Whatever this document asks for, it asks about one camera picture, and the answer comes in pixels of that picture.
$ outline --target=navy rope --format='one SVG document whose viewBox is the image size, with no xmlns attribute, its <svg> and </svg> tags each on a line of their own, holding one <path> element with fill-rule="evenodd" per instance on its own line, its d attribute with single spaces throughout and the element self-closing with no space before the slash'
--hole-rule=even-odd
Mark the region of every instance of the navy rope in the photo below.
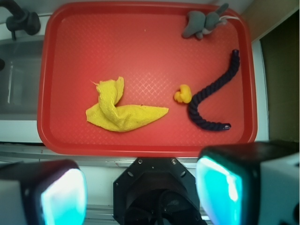
<svg viewBox="0 0 300 225">
<path fill-rule="evenodd" d="M 209 122 L 200 116 L 198 112 L 198 105 L 211 94 L 221 89 L 225 84 L 230 82 L 236 75 L 240 67 L 239 50 L 232 51 L 231 62 L 228 71 L 219 77 L 214 83 L 202 89 L 195 94 L 192 101 L 188 105 L 188 114 L 190 119 L 200 128 L 210 131 L 222 131 L 229 130 L 231 128 L 230 123 L 215 123 Z"/>
</svg>

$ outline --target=gray stuffed elephant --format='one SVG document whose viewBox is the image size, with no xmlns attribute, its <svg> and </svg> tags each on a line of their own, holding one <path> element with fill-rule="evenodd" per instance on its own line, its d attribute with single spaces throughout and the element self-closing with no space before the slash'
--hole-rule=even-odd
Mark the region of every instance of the gray stuffed elephant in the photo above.
<svg viewBox="0 0 300 225">
<path fill-rule="evenodd" d="M 204 34 L 210 34 L 217 26 L 227 23 L 226 19 L 220 19 L 220 15 L 228 9 L 227 3 L 223 4 L 215 12 L 205 15 L 203 12 L 191 11 L 187 14 L 188 24 L 184 29 L 182 36 L 189 38 L 196 35 L 198 39 L 202 39 Z"/>
</svg>

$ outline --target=crumpled towel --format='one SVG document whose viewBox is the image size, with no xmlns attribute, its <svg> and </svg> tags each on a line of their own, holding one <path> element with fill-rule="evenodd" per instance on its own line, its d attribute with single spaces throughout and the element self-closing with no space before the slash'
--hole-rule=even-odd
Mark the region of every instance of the crumpled towel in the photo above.
<svg viewBox="0 0 300 225">
<path fill-rule="evenodd" d="M 169 111 L 164 107 L 145 105 L 115 105 L 123 96 L 124 78 L 109 80 L 96 84 L 98 101 L 86 110 L 87 121 L 106 130 L 126 132 L 152 123 Z"/>
</svg>

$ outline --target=black faucet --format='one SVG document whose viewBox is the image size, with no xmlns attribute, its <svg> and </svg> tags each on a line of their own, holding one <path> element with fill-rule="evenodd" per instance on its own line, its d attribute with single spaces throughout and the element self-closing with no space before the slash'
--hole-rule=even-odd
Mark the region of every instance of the black faucet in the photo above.
<svg viewBox="0 0 300 225">
<path fill-rule="evenodd" d="M 21 9 L 13 0 L 0 0 L 1 6 L 13 15 L 6 20 L 6 27 L 11 31 L 13 40 L 16 40 L 16 30 L 24 30 L 29 35 L 35 35 L 39 32 L 41 23 L 37 13 L 30 13 L 26 9 Z"/>
<path fill-rule="evenodd" d="M 5 61 L 0 59 L 0 71 L 3 70 L 5 67 Z"/>
</svg>

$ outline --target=tray rim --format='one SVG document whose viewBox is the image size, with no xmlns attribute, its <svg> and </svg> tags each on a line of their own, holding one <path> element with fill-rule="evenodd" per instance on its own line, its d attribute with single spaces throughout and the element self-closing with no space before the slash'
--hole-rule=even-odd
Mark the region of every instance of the tray rim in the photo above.
<svg viewBox="0 0 300 225">
<path fill-rule="evenodd" d="M 46 118 L 47 113 L 43 110 L 45 105 L 47 105 L 46 97 L 49 96 L 50 92 L 45 93 L 45 89 L 52 87 L 52 77 L 46 77 L 46 71 L 48 67 L 51 67 L 51 61 L 48 58 L 48 55 L 51 53 L 52 39 L 54 37 L 50 36 L 49 33 L 53 32 L 53 29 L 56 29 L 54 24 L 60 23 L 60 17 L 66 10 L 74 10 L 75 8 L 80 7 L 113 7 L 113 6 L 122 6 L 122 7 L 157 7 L 157 8 L 180 8 L 186 10 L 201 10 L 201 11 L 213 11 L 218 6 L 214 5 L 203 5 L 203 4 L 190 4 L 190 3 L 171 3 L 171 2 L 75 2 L 68 3 L 61 6 L 57 9 L 53 15 L 50 17 L 45 31 L 45 39 L 43 46 L 43 55 L 42 55 L 42 65 L 41 65 L 41 77 L 39 85 L 39 96 L 38 96 L 38 111 L 37 111 L 37 130 L 38 134 L 49 149 L 66 155 L 97 155 L 97 156 L 123 156 L 123 157 L 197 157 L 204 147 L 203 145 L 199 146 L 124 146 L 124 145 L 90 145 L 86 149 L 86 144 L 65 144 L 61 141 L 56 140 L 52 135 L 49 126 L 47 127 Z M 255 92 L 255 76 L 254 76 L 254 65 L 252 57 L 252 48 L 250 34 L 246 22 L 241 18 L 239 14 L 234 12 L 231 9 L 227 11 L 228 15 L 232 15 L 239 18 L 240 26 L 243 28 L 244 42 L 247 46 L 247 51 L 244 52 L 244 58 L 248 59 L 249 62 L 249 74 L 250 74 L 250 98 L 251 101 L 251 114 L 252 114 L 252 133 L 247 135 L 245 138 L 245 133 L 241 137 L 240 141 L 236 143 L 249 143 L 253 142 L 257 133 L 257 108 L 256 108 L 256 92 Z M 155 148 L 164 148 L 164 151 L 155 151 Z"/>
</svg>

